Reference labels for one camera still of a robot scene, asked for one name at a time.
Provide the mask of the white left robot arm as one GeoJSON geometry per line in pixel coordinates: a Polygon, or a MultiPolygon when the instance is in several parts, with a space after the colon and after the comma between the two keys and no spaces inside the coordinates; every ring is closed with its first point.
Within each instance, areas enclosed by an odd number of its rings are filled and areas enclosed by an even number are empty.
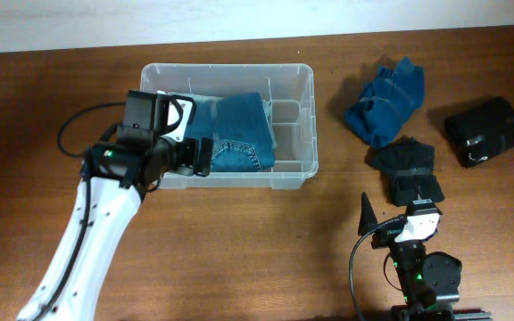
{"type": "Polygon", "coordinates": [[[91,320],[124,231],[166,173],[206,177],[210,138],[186,131],[197,104],[190,96],[131,90],[122,121],[84,152],[69,223],[20,320],[91,320]]]}

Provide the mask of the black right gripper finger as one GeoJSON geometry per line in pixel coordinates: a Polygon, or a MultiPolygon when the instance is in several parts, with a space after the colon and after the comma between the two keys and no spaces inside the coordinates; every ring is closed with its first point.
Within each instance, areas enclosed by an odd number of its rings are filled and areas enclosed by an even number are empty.
{"type": "Polygon", "coordinates": [[[410,205],[410,213],[412,216],[434,214],[438,212],[438,208],[435,203],[422,195],[420,189],[418,189],[417,199],[414,200],[410,205]]]}
{"type": "Polygon", "coordinates": [[[358,227],[358,236],[366,235],[377,225],[377,217],[369,201],[369,197],[365,192],[363,192],[361,194],[361,216],[358,227]]]}

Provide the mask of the light blue jeans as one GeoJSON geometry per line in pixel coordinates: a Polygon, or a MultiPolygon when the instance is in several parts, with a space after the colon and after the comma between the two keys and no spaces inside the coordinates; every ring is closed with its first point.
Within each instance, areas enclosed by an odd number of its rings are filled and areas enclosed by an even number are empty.
{"type": "Polygon", "coordinates": [[[272,104],[258,93],[227,97],[178,92],[169,95],[195,100],[195,117],[185,138],[211,140],[213,153],[231,147],[272,152],[278,145],[272,129],[272,104]]]}

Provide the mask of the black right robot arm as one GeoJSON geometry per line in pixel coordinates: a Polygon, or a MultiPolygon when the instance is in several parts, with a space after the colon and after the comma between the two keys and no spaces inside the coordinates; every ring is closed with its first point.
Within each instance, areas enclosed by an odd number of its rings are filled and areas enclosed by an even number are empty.
{"type": "Polygon", "coordinates": [[[353,285],[353,262],[361,244],[371,237],[371,247],[388,249],[387,258],[394,263],[405,303],[393,306],[388,320],[491,320],[482,309],[455,310],[460,300],[462,263],[442,251],[427,252],[425,242],[437,232],[443,213],[429,199],[419,197],[409,202],[399,216],[379,222],[369,197],[361,195],[360,239],[349,258],[349,285],[353,305],[360,308],[353,285]]]}

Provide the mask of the dark blue jeans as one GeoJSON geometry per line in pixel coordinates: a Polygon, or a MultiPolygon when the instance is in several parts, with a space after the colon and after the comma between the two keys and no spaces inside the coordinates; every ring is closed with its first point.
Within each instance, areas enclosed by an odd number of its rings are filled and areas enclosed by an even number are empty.
{"type": "Polygon", "coordinates": [[[274,166],[273,138],[258,93],[190,97],[196,111],[186,137],[213,141],[211,172],[260,172],[274,166]]]}

